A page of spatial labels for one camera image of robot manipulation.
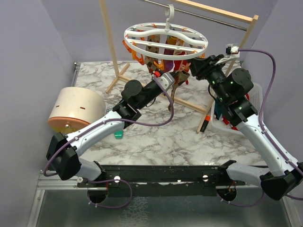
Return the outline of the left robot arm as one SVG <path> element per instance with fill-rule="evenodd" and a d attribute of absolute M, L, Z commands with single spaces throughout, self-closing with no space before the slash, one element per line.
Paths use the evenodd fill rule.
<path fill-rule="evenodd" d="M 174 83 L 170 73 L 153 77 L 146 86 L 135 79 L 128 81 L 121 93 L 122 100 L 104 117 L 76 132 L 53 135 L 46 154 L 48 162 L 43 170 L 44 176 L 51 176 L 47 173 L 51 168 L 63 181 L 77 176 L 87 179 L 95 187 L 101 186 L 105 179 L 104 169 L 98 162 L 81 159 L 81 156 L 105 137 L 138 124 L 139 110 L 160 94 L 167 94 Z"/>

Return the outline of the white round clip hanger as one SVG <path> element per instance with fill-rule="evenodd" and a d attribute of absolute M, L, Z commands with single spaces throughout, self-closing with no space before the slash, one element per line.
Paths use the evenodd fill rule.
<path fill-rule="evenodd" d="M 169 4 L 164 23 L 140 23 L 124 31 L 124 45 L 137 55 L 159 60 L 188 60 L 202 56 L 208 48 L 207 38 L 186 26 L 173 24 L 175 8 Z"/>

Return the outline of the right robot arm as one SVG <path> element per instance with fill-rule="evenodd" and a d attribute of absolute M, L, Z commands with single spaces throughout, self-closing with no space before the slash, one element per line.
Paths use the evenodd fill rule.
<path fill-rule="evenodd" d="M 223 185 L 234 180 L 259 186 L 268 197 L 278 201 L 302 182 L 303 164 L 274 138 L 263 123 L 261 112 L 246 98 L 254 87 L 249 72 L 236 68 L 225 76 L 220 63 L 222 58 L 221 54 L 190 59 L 191 74 L 197 80 L 207 80 L 217 95 L 222 115 L 251 142 L 267 168 L 231 160 L 220 167 L 217 179 Z"/>

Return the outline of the wooden hanger rack frame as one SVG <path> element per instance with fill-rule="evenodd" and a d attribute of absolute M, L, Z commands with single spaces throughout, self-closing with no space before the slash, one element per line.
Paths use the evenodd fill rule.
<path fill-rule="evenodd" d="M 240 47 L 243 47 L 245 45 L 251 31 L 255 26 L 255 23 L 258 20 L 258 15 L 254 15 L 254 17 L 248 17 L 223 9 L 207 6 L 205 4 L 194 2 L 192 0 L 172 1 L 249 24 L 249 27 L 244 29 L 246 33 L 240 43 Z M 99 6 L 107 32 L 110 54 L 116 75 L 116 78 L 106 90 L 106 94 L 109 94 L 109 92 L 113 89 L 119 80 L 124 82 L 129 82 L 131 80 L 130 78 L 127 78 L 123 75 L 130 67 L 130 63 L 127 63 L 121 72 L 119 71 L 106 1 L 99 0 Z M 196 131 L 199 133 L 202 129 L 203 122 L 205 121 L 209 110 L 213 106 L 214 101 L 210 101 L 208 107 L 205 109 L 199 105 L 175 97 L 175 92 L 176 89 L 182 84 L 188 84 L 190 73 L 190 58 L 192 59 L 194 57 L 197 57 L 198 60 L 205 60 L 205 52 L 208 48 L 209 42 L 203 34 L 192 28 L 172 24 L 171 22 L 174 19 L 176 9 L 172 4 L 169 4 L 165 7 L 165 15 L 167 17 L 165 23 L 150 22 L 130 26 L 124 32 L 123 44 L 127 51 L 132 54 L 133 60 L 136 60 L 141 65 L 148 66 L 148 70 L 152 75 L 154 75 L 156 72 L 158 72 L 160 75 L 160 70 L 167 73 L 173 71 L 177 73 L 174 79 L 175 84 L 172 85 L 172 92 L 170 97 L 172 98 L 173 104 L 177 103 L 203 114 L 200 125 Z M 166 36 L 164 43 L 160 42 L 161 36 Z M 172 110 L 171 108 L 173 104 L 169 104 L 169 111 Z"/>

